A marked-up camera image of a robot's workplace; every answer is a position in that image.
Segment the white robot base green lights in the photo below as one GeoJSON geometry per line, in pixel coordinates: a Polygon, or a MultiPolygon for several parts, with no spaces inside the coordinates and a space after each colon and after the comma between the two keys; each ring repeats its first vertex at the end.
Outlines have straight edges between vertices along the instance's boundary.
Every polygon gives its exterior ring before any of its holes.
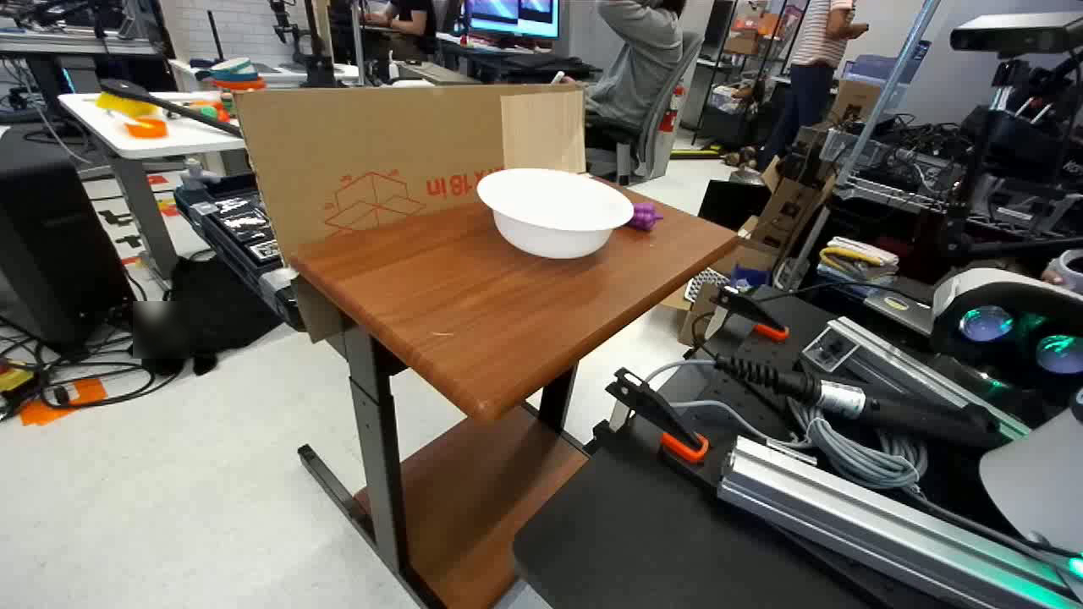
{"type": "Polygon", "coordinates": [[[1083,385],[1083,299],[1015,270],[969,268],[935,288],[930,343],[1013,385],[1083,385]]]}

